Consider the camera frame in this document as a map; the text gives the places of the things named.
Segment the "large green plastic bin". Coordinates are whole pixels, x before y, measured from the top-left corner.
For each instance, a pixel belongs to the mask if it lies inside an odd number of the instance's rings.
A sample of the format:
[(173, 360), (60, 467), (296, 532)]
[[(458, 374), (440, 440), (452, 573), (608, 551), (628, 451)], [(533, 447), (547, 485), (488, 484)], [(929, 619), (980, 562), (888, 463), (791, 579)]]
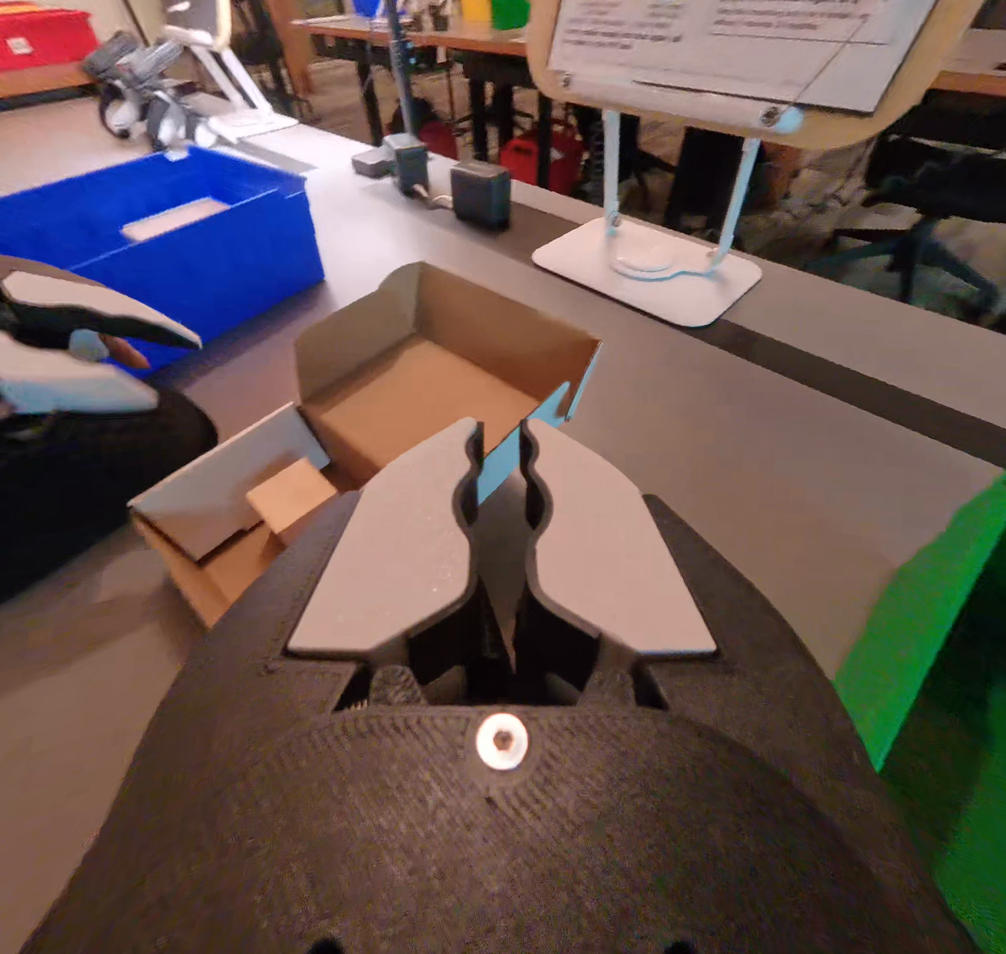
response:
[(895, 574), (835, 686), (950, 908), (1004, 952), (1004, 477)]

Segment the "white document stand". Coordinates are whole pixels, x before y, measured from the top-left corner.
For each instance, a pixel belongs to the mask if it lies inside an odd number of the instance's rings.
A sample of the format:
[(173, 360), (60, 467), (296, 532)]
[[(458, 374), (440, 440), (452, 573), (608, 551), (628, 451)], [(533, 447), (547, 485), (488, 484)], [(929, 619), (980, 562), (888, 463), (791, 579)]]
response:
[(622, 215), (618, 194), (621, 116), (602, 111), (603, 215), (541, 245), (537, 268), (673, 326), (703, 328), (761, 281), (762, 269), (734, 252), (737, 222), (761, 148), (743, 140), (718, 243), (710, 247)]

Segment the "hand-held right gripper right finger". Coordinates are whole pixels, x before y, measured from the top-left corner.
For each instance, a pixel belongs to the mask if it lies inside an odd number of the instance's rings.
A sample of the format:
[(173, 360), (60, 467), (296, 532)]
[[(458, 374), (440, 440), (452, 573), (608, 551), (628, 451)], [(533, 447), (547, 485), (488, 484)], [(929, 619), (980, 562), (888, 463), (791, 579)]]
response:
[(598, 659), (711, 657), (717, 645), (640, 489), (540, 419), (522, 427), (528, 589)]

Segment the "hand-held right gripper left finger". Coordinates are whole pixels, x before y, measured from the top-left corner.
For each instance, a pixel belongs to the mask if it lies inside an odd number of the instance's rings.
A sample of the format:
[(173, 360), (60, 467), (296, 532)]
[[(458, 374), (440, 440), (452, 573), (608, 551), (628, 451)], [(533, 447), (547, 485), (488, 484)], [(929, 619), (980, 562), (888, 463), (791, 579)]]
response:
[(463, 418), (369, 480), (287, 642), (295, 657), (392, 659), (474, 593), (482, 425)]

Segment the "white tablet stand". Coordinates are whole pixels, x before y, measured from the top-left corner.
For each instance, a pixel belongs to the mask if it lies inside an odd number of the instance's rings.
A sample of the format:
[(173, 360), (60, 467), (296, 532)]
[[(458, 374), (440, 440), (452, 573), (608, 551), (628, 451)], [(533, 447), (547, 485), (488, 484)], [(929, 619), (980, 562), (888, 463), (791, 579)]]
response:
[(298, 122), (276, 111), (231, 48), (232, 0), (160, 0), (164, 38), (192, 53), (223, 92), (229, 108), (208, 117), (215, 140), (238, 144)]

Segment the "black swivel chair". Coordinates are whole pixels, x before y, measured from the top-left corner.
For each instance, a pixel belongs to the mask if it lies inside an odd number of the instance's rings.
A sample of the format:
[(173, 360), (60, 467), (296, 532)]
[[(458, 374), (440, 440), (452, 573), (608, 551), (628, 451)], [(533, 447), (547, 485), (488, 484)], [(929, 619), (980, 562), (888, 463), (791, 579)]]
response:
[(890, 203), (917, 215), (906, 229), (839, 227), (822, 253), (805, 265), (822, 274), (870, 258), (883, 257), (885, 270), (898, 277), (898, 300), (911, 304), (920, 268), (935, 268), (969, 287), (975, 296), (969, 312), (974, 320), (995, 320), (1004, 313), (999, 288), (937, 238), (937, 229), (952, 218), (980, 223), (1005, 222), (1004, 152), (954, 149), (905, 135), (880, 137), (865, 173), (862, 204)]

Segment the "printed instruction sheet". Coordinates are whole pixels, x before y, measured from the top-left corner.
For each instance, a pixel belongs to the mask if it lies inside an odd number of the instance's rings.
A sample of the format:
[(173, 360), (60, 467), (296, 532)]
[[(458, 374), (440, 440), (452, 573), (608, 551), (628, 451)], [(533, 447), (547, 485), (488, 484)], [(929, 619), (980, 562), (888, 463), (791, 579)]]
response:
[(937, 1), (561, 0), (549, 68), (866, 115)]

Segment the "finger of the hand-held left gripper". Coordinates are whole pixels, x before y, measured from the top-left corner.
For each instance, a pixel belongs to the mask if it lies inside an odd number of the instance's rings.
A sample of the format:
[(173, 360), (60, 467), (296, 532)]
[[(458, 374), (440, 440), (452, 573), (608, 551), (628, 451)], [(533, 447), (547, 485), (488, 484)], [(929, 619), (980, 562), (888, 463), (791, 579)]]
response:
[(109, 287), (30, 259), (2, 257), (2, 326), (16, 338), (85, 330), (196, 350), (197, 333)]
[(68, 349), (1, 337), (2, 412), (19, 416), (145, 413), (159, 405), (157, 391), (108, 358), (100, 334), (79, 330)]

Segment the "long wooden table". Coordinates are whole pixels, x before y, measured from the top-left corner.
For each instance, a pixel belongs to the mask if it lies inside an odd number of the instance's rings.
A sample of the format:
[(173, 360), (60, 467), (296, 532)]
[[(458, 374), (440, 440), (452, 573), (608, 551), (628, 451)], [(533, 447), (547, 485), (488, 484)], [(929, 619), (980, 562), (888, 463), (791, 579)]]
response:
[[(386, 21), (360, 16), (330, 16), (298, 19), (292, 26), (314, 38), (355, 40), (388, 47), (390, 32)], [(406, 39), (416, 47), (433, 47), (462, 52), (526, 58), (526, 30), (499, 30), (485, 22), (453, 21), (446, 30), (409, 28)]]

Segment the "grey desk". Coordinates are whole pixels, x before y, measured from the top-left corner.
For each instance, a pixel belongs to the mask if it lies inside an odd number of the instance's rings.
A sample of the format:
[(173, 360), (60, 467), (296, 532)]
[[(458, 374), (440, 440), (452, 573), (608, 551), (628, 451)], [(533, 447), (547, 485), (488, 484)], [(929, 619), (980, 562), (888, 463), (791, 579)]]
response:
[[(299, 127), (258, 141), (305, 173), (326, 279), (159, 375), (226, 440), (297, 398), (301, 332), (428, 261), (602, 340), (567, 427), (658, 495), (766, 595), (836, 675), (873, 606), (926, 550), (976, 551), (982, 581), (890, 756), (932, 872), (1004, 952), (1004, 469), (963, 448), (967, 407), (1004, 437), (1004, 337), (763, 263), (711, 328), (678, 331), (539, 272), (531, 254), (586, 204), (514, 185), (512, 228), (484, 234), (354, 175), (363, 146)], [(130, 526), (2, 607), (2, 952), (17, 952), (104, 821), (198, 624)]]

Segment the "cardboard box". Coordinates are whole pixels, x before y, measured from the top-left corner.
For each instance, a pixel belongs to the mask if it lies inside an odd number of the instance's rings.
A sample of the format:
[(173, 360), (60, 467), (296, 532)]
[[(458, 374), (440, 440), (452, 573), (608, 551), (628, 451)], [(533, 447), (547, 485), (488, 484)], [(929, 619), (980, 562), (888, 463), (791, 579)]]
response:
[(132, 522), (208, 629), (322, 506), (460, 419), (483, 425), (483, 502), (518, 466), (523, 419), (572, 419), (600, 348), (445, 268), (396, 268), (298, 337), (298, 400), (138, 496)]

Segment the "black light stand pole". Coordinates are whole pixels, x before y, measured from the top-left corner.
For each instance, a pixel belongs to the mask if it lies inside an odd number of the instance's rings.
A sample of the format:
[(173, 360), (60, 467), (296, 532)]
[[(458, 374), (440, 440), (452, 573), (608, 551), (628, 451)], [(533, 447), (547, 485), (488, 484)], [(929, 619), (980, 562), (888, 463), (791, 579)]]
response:
[(413, 95), (409, 80), (409, 42), (401, 26), (397, 0), (384, 0), (384, 11), (387, 23), (388, 51), (393, 77), (396, 81), (403, 125), (402, 131), (411, 137), (418, 138), (420, 129), (417, 118), (415, 117)]

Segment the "instruction sheet on white stand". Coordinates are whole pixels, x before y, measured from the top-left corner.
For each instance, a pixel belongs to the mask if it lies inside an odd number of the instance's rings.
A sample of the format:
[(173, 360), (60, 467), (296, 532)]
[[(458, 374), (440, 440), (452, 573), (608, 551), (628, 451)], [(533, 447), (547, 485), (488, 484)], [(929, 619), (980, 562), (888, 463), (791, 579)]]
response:
[(549, 68), (561, 0), (530, 0), (527, 61), (536, 88), (553, 100), (635, 115), (664, 115), (690, 127), (829, 150), (878, 135), (915, 105), (937, 80), (985, 0), (938, 0), (902, 67), (871, 114), (776, 104), (711, 92), (636, 83), (572, 80)]

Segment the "red case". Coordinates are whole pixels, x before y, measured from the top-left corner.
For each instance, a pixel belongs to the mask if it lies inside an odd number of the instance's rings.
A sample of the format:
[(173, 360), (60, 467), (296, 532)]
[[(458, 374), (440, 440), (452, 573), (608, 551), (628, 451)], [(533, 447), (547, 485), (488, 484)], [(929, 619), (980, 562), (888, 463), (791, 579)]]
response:
[(572, 195), (581, 179), (585, 143), (572, 124), (555, 120), (545, 147), (541, 129), (543, 126), (535, 127), (505, 143), (499, 151), (499, 164), (515, 181)]

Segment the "grey mechanical device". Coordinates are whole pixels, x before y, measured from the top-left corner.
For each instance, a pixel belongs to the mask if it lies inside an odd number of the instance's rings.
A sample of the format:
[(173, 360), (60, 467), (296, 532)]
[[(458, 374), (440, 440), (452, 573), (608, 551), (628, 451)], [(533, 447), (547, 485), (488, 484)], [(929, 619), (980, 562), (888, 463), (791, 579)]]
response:
[(141, 129), (156, 152), (182, 151), (191, 145), (212, 148), (218, 134), (188, 102), (187, 82), (168, 75), (184, 45), (161, 39), (142, 45), (118, 31), (81, 60), (82, 72), (99, 87), (97, 116), (105, 131), (126, 141)]

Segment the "red plastic bin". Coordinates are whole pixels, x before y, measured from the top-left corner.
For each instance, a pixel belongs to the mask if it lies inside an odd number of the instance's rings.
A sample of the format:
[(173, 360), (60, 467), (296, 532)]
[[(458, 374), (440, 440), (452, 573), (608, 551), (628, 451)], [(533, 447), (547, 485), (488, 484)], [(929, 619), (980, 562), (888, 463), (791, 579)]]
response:
[(29, 1), (1, 4), (1, 70), (78, 63), (99, 47), (90, 14)]

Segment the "dark grey cube charger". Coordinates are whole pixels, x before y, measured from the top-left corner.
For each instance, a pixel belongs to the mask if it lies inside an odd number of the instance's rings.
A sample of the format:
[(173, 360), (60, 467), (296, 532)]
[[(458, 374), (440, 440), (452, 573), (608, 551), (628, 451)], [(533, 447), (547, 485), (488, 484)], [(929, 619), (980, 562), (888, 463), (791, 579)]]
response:
[(511, 221), (511, 175), (480, 160), (457, 162), (450, 170), (451, 202), (460, 221), (489, 231), (506, 231)]

